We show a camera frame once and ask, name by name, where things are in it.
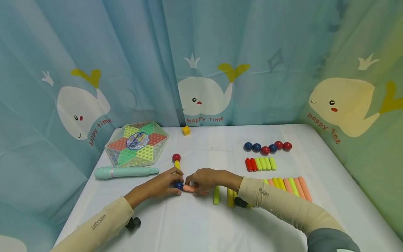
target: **blue bead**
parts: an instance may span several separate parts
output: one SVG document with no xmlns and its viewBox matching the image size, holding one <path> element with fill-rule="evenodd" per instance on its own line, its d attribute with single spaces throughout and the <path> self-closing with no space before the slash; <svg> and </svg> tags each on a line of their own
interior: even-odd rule
<svg viewBox="0 0 403 252">
<path fill-rule="evenodd" d="M 178 188 L 179 190 L 182 191 L 182 189 L 183 189 L 183 183 L 178 180 L 178 181 L 176 181 L 176 182 L 174 183 L 174 187 L 175 187 L 175 188 Z"/>
<path fill-rule="evenodd" d="M 269 145 L 269 149 L 271 153 L 275 153 L 277 151 L 277 146 L 274 144 Z"/>
<path fill-rule="evenodd" d="M 260 144 L 254 144 L 253 145 L 253 150 L 256 152 L 259 152 L 262 149 L 262 146 Z"/>
<path fill-rule="evenodd" d="M 245 150 L 251 150 L 253 148 L 253 145 L 249 142 L 245 143 L 245 145 L 243 146 L 245 148 Z"/>
</svg>

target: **left hand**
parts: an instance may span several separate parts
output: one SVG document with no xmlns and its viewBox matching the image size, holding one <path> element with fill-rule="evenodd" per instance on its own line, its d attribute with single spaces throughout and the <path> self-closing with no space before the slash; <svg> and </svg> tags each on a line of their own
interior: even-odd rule
<svg viewBox="0 0 403 252">
<path fill-rule="evenodd" d="M 160 173 L 144 184 L 136 186 L 133 188 L 133 190 L 126 194 L 125 199 L 134 209 L 148 198 L 160 198 L 169 194 L 179 195 L 182 193 L 182 191 L 171 187 L 171 184 L 176 180 L 180 180 L 182 183 L 184 182 L 183 172 L 173 167 L 163 173 Z"/>
<path fill-rule="evenodd" d="M 159 174 L 142 184 L 143 190 L 147 192 L 149 198 L 160 198 L 169 194 L 181 194 L 178 188 L 171 187 L 171 184 L 177 180 L 184 183 L 183 172 L 178 168 L 171 169 Z"/>
</svg>

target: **yellow cube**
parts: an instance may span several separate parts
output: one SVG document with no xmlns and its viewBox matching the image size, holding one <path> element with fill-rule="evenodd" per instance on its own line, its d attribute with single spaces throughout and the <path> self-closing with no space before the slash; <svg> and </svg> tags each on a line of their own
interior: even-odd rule
<svg viewBox="0 0 403 252">
<path fill-rule="evenodd" d="M 190 128 L 189 128 L 189 126 L 183 127 L 183 128 L 182 128 L 182 133 L 183 133 L 184 135 L 189 135 L 189 134 L 190 134 Z"/>
</svg>

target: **right hand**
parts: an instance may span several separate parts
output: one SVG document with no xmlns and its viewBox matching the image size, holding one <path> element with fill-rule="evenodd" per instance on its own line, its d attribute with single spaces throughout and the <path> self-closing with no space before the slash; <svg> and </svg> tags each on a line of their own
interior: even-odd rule
<svg viewBox="0 0 403 252">
<path fill-rule="evenodd" d="M 219 170 L 213 170 L 210 168 L 199 169 L 186 178 L 185 184 L 189 185 L 190 182 L 193 182 L 195 186 L 195 195 L 208 193 L 218 186 L 220 172 L 221 171 Z"/>
</svg>

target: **foam stick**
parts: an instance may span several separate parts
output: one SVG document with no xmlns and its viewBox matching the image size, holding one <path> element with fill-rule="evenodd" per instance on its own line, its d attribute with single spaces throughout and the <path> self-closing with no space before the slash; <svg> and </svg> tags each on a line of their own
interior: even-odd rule
<svg viewBox="0 0 403 252">
<path fill-rule="evenodd" d="M 287 191 L 287 189 L 285 189 L 285 185 L 284 185 L 284 181 L 282 178 L 278 178 L 278 185 L 280 186 L 281 189 L 283 189 L 284 191 Z"/>
<path fill-rule="evenodd" d="M 251 160 L 249 158 L 245 159 L 245 164 L 246 164 L 246 169 L 248 171 L 253 171 L 252 163 L 251 163 Z"/>
<path fill-rule="evenodd" d="M 280 185 L 278 184 L 277 178 L 272 178 L 272 181 L 273 181 L 273 184 L 274 184 L 275 187 L 280 188 Z"/>
<path fill-rule="evenodd" d="M 283 179 L 283 181 L 284 181 L 285 189 L 287 189 L 287 192 L 293 193 L 293 189 L 291 188 L 290 181 L 288 181 L 288 179 Z"/>
<path fill-rule="evenodd" d="M 227 206 L 234 207 L 234 191 L 227 188 Z"/>
<path fill-rule="evenodd" d="M 303 190 L 302 190 L 302 187 L 301 187 L 301 183 L 299 182 L 299 179 L 294 178 L 294 183 L 295 183 L 295 186 L 297 187 L 297 191 L 298 191 L 299 196 L 301 198 L 303 198 L 304 200 L 306 200 L 305 194 L 303 193 Z"/>
<path fill-rule="evenodd" d="M 270 164 L 270 161 L 268 158 L 264 158 L 264 161 L 266 161 L 266 165 L 267 165 L 267 170 L 270 171 L 272 169 L 272 165 Z"/>
<path fill-rule="evenodd" d="M 234 195 L 234 206 L 235 206 L 235 198 L 237 197 L 237 192 L 233 191 L 233 195 Z"/>
<path fill-rule="evenodd" d="M 179 161 L 178 160 L 175 161 L 174 166 L 176 168 L 178 168 L 179 170 L 181 169 L 181 167 L 179 166 Z"/>
<path fill-rule="evenodd" d="M 218 205 L 218 203 L 220 202 L 220 186 L 216 186 L 216 188 L 214 188 L 214 196 L 213 196 L 213 204 L 214 205 Z"/>
<path fill-rule="evenodd" d="M 262 165 L 262 171 L 267 171 L 267 164 L 266 161 L 264 161 L 264 158 L 260 158 L 260 164 Z"/>
<path fill-rule="evenodd" d="M 182 190 L 185 191 L 185 192 L 191 192 L 191 193 L 195 192 L 195 188 L 193 186 L 190 186 L 190 185 L 183 185 Z"/>
<path fill-rule="evenodd" d="M 274 161 L 274 158 L 270 157 L 269 161 L 270 161 L 270 165 L 272 166 L 272 171 L 277 170 L 277 166 L 276 166 L 276 162 Z"/>
<path fill-rule="evenodd" d="M 295 182 L 294 182 L 293 178 L 288 178 L 288 181 L 290 181 L 290 185 L 291 185 L 291 189 L 293 190 L 293 193 L 299 197 L 298 190 L 297 190 L 297 187 L 295 186 Z"/>
<path fill-rule="evenodd" d="M 274 186 L 274 183 L 271 179 L 268 179 L 267 182 L 269 182 L 269 185 Z"/>
<path fill-rule="evenodd" d="M 253 170 L 252 171 L 257 171 L 258 170 L 258 166 L 256 165 L 256 161 L 254 158 L 251 158 L 251 163 L 252 163 L 252 167 Z"/>
<path fill-rule="evenodd" d="M 312 202 L 311 194 L 309 193 L 308 187 L 305 184 L 305 180 L 303 177 L 298 177 L 298 180 L 301 183 L 303 194 L 305 195 L 306 200 Z"/>
<path fill-rule="evenodd" d="M 255 161 L 256 161 L 256 166 L 258 167 L 258 171 L 261 171 L 262 170 L 262 164 L 260 163 L 260 159 L 257 158 L 257 159 L 255 159 Z"/>
</svg>

